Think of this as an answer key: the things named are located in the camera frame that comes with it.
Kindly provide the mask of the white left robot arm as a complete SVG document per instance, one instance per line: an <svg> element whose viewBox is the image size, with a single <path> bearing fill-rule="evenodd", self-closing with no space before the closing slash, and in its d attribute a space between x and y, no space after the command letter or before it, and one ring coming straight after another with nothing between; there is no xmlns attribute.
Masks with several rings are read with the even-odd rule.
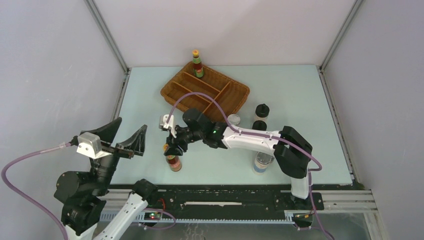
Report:
<svg viewBox="0 0 424 240"><path fill-rule="evenodd" d="M63 204L61 222L70 240L91 240L100 221L109 187L120 159L143 156L147 125L142 125L127 140L112 145L122 123L118 117L93 130L81 131L70 142L77 153L89 158L89 171L67 171L56 182L54 197ZM118 240L135 217L159 200L158 187L146 179L138 180L115 218L96 236L97 240Z"/></svg>

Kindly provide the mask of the red sauce bottle yellow cap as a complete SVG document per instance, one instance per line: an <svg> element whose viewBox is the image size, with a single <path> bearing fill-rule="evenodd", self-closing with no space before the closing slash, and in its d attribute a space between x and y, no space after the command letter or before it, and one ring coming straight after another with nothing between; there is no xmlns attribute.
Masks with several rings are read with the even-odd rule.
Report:
<svg viewBox="0 0 424 240"><path fill-rule="evenodd" d="M200 52L197 49L192 51L192 67L194 71L194 75L197 78L202 78L204 76L204 69L202 60L200 58Z"/></svg>

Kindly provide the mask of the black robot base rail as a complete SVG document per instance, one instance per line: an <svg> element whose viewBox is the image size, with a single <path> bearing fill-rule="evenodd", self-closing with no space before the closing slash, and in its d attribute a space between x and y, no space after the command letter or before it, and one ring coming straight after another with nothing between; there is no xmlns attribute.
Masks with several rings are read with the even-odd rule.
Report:
<svg viewBox="0 0 424 240"><path fill-rule="evenodd" d="M295 198L287 184L159 185L147 206L181 221L290 221L290 213L322 211L324 201L319 192Z"/></svg>

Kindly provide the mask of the clear-lid white spice jar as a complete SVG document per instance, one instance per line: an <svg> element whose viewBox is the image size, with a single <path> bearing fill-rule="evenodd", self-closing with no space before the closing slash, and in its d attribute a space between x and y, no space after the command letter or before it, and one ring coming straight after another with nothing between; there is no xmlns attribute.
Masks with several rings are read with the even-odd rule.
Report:
<svg viewBox="0 0 424 240"><path fill-rule="evenodd" d="M235 127L238 127L241 123L241 118L237 114L230 114L227 117L227 120L232 126L235 126Z"/></svg>

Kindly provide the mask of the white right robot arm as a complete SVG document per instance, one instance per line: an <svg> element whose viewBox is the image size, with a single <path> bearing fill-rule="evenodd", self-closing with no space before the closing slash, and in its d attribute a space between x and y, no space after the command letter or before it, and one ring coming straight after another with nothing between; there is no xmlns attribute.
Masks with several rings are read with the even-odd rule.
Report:
<svg viewBox="0 0 424 240"><path fill-rule="evenodd" d="M168 131L166 156L182 156L188 145L202 141L213 149L245 149L274 157L281 171L290 177L291 204L304 209L311 202L312 180L309 168L313 161L312 145L293 127L280 131L254 130L236 127L226 122L213 122L195 108L183 116L186 126L174 123L174 116L165 114L159 128Z"/></svg>

